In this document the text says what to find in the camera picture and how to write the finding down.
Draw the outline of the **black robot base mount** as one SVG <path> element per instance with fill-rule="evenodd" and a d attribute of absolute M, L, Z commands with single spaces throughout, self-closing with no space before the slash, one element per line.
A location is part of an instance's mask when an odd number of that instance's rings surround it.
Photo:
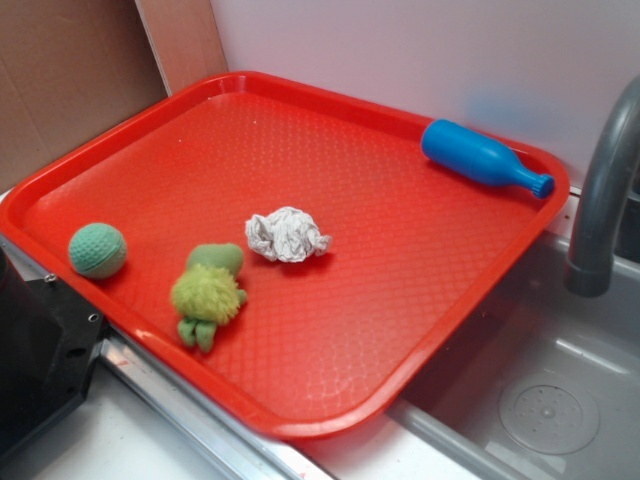
<path fill-rule="evenodd" d="M 61 279 L 24 279 L 1 253 L 1 462 L 86 399 L 105 317 Z"/>

